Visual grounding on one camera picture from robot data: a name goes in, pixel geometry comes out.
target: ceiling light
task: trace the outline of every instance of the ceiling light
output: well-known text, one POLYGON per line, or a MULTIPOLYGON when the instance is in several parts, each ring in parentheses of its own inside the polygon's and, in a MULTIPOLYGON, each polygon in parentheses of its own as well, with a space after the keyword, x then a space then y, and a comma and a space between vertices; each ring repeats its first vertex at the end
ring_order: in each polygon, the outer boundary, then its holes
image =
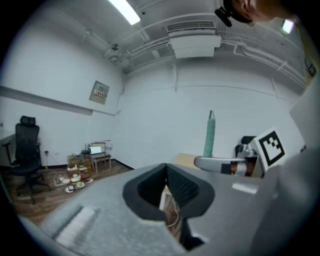
POLYGON ((118 11, 131 25, 134 25, 141 20, 141 18, 126 0, 109 0, 109 2, 118 9, 118 11))
POLYGON ((286 19, 283 22, 282 29, 283 29, 284 32, 290 34, 290 32, 293 29, 293 27, 294 27, 294 22, 293 21, 286 19))

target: office chair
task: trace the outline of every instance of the office chair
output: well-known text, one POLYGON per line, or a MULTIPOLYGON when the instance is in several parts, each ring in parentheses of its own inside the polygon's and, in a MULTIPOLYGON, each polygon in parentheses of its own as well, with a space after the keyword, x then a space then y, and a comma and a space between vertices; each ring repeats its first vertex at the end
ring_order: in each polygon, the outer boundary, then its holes
POLYGON ((35 204, 32 192, 34 185, 50 188, 48 184, 38 180, 39 178, 44 180, 44 176, 37 173, 41 168, 40 143, 37 143, 39 130, 39 126, 36 125, 36 118, 21 117, 20 123, 15 126, 16 149, 14 162, 11 162, 10 158, 10 143, 3 145, 6 147, 6 153, 11 164, 10 172, 15 176, 24 176, 24 183, 16 189, 17 195, 20 195, 20 189, 29 186, 32 204, 35 204))

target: laptop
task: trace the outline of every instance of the laptop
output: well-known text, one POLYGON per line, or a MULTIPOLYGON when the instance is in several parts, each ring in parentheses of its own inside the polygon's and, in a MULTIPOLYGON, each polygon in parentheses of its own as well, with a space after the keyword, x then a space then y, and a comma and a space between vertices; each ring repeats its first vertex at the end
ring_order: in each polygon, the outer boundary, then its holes
POLYGON ((108 156, 108 154, 102 152, 101 146, 90 146, 89 150, 90 155, 94 158, 102 158, 108 156))

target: green cylinder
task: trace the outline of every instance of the green cylinder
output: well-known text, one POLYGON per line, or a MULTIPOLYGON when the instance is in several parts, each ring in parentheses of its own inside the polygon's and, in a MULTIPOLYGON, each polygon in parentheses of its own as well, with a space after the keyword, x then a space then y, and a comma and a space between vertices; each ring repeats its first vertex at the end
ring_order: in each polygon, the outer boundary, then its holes
POLYGON ((214 150, 214 142, 215 142, 215 130, 216 130, 216 118, 214 111, 211 110, 209 114, 209 119, 206 127, 206 136, 205 136, 205 144, 203 156, 206 158, 212 157, 212 152, 214 150))

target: wooden floor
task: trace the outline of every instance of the wooden floor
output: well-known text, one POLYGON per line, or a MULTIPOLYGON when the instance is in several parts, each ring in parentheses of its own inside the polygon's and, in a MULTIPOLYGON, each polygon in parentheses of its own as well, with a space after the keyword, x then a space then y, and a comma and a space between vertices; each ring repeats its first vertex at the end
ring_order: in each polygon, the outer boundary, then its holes
MULTIPOLYGON (((111 170, 107 169, 102 163, 98 165, 98 175, 92 177, 95 181, 100 179, 105 179, 110 176, 117 174, 122 174, 130 171, 128 168, 122 166, 121 164, 112 161, 111 170)), ((46 216, 59 207, 61 204, 71 199, 73 196, 77 195, 82 190, 85 190, 87 187, 93 185, 95 182, 86 184, 84 188, 78 188, 73 193, 66 193, 66 186, 54 186, 54 179, 58 179, 60 175, 67 177, 66 168, 58 168, 53 170, 42 170, 44 175, 44 182, 49 184, 51 190, 48 190, 45 186, 34 186, 32 188, 34 192, 35 204, 32 204, 30 191, 28 188, 25 190, 21 189, 20 196, 16 193, 16 188, 24 182, 23 177, 11 175, 9 171, 2 171, 1 176, 6 186, 6 189, 9 193, 9 196, 12 200, 12 205, 16 210, 16 213, 20 216, 24 216, 32 221, 37 226, 40 226, 42 221, 46 216)), ((167 216, 167 225, 173 224, 177 219, 177 213, 175 212, 175 205, 172 201, 172 196, 167 195, 164 204, 164 211, 167 216)), ((180 230, 181 230, 181 221, 179 216, 179 221, 175 225, 168 227, 171 234, 179 240, 180 230)))

